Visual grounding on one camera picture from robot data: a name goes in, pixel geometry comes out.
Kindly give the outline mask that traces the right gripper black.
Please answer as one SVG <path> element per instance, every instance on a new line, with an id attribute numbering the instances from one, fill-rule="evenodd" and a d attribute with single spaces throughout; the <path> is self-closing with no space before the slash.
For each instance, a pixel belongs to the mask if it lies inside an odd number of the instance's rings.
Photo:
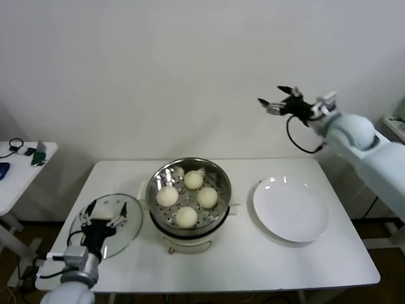
<path id="1" fill-rule="evenodd" d="M 299 89 L 286 85 L 278 85 L 277 88 L 290 96 L 281 103 L 271 103 L 265 99 L 258 98 L 259 103 L 266 112 L 271 115 L 281 116 L 291 114 L 297 117 L 301 122 L 308 122 L 313 116 L 313 105 L 304 101 Z"/>

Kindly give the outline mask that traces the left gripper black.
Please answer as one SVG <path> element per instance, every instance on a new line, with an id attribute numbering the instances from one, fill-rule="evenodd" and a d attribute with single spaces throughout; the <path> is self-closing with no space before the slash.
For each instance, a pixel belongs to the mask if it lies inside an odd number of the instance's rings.
<path id="1" fill-rule="evenodd" d="M 90 219 L 97 201 L 88 204 L 80 213 L 79 220 L 85 236 L 83 245 L 90 253 L 100 253 L 106 238 L 116 234 L 115 227 L 123 227 L 127 223 L 127 203 L 124 203 L 118 215 L 112 219 Z"/>

